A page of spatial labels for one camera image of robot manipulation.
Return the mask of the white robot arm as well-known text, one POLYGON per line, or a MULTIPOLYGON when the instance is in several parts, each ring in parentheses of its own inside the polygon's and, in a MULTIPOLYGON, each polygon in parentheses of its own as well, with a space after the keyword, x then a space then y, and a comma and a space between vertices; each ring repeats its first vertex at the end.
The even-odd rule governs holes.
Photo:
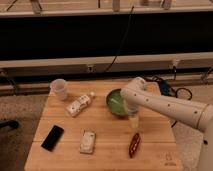
POLYGON ((213 105, 155 95, 146 87, 146 81, 136 77, 121 89, 125 112, 134 116, 142 106, 202 132, 197 171, 213 171, 213 105))

